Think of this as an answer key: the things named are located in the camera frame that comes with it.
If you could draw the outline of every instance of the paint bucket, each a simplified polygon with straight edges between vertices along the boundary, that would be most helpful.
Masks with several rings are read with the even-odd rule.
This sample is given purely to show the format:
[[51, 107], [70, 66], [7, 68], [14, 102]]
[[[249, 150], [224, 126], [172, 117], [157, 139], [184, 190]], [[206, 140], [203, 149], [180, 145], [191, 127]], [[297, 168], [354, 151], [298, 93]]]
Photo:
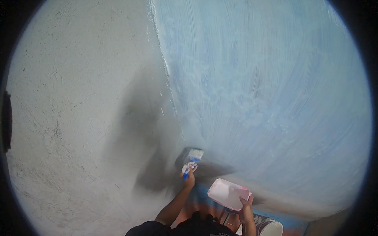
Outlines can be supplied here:
[[257, 236], [282, 236], [284, 227], [277, 221], [266, 221], [256, 226]]
[[214, 202], [217, 202], [228, 209], [240, 211], [243, 208], [243, 205], [240, 202], [239, 197], [248, 200], [251, 196], [251, 192], [249, 189], [227, 180], [216, 179], [208, 191], [208, 196]]

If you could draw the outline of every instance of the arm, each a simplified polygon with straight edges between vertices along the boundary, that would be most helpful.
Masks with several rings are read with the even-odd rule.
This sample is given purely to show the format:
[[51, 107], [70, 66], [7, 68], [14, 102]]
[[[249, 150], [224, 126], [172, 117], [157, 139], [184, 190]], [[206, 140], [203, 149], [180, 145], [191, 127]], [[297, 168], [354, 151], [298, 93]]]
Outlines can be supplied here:
[[243, 225], [242, 236], [256, 236], [256, 226], [252, 211], [253, 195], [250, 196], [248, 201], [240, 197], [243, 204], [242, 211], [239, 215], [241, 224]]
[[173, 200], [166, 205], [158, 214], [155, 221], [162, 223], [163, 225], [172, 225], [172, 223], [180, 214], [181, 209], [184, 207], [186, 199], [189, 196], [190, 191], [194, 186], [193, 170], [189, 167], [188, 178], [184, 181], [183, 189], [177, 194]]

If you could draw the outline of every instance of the wall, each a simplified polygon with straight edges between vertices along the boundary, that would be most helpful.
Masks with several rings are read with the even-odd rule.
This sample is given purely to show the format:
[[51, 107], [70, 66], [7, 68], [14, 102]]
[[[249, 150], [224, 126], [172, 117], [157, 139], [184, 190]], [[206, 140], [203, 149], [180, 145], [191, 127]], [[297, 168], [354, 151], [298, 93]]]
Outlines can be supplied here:
[[333, 8], [154, 5], [186, 145], [231, 165], [223, 178], [249, 187], [262, 211], [313, 220], [349, 207], [368, 163], [372, 108], [358, 50]]
[[183, 137], [152, 13], [146, 1], [48, 0], [22, 35], [7, 157], [40, 235], [125, 235], [173, 198]]

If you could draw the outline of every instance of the person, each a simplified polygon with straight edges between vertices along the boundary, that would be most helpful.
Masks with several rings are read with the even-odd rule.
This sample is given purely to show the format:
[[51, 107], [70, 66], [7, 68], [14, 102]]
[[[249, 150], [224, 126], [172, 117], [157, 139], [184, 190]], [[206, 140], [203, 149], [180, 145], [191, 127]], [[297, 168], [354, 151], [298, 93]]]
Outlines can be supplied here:
[[[217, 218], [208, 214], [206, 219], [200, 219], [200, 212], [193, 213], [192, 217], [181, 222], [176, 228], [170, 228], [176, 220], [181, 209], [184, 207], [186, 199], [191, 189], [194, 187], [194, 175], [189, 167], [189, 175], [184, 180], [184, 187], [176, 197], [166, 205], [157, 215], [154, 221], [147, 221], [139, 226], [130, 229], [126, 236], [236, 236], [227, 226], [219, 223]], [[251, 196], [248, 201], [240, 198], [243, 208], [239, 213], [240, 222], [243, 225], [243, 236], [256, 236], [256, 227], [252, 212]]]

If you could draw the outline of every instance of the black object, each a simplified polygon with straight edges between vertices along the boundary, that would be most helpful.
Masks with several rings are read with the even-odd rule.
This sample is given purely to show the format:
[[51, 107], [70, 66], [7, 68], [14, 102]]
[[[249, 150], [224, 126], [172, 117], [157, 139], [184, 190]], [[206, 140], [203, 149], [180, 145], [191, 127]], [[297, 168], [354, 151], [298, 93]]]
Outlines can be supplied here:
[[3, 139], [3, 152], [11, 148], [12, 139], [12, 105], [11, 95], [7, 91], [3, 95], [3, 109], [1, 114], [1, 132]]

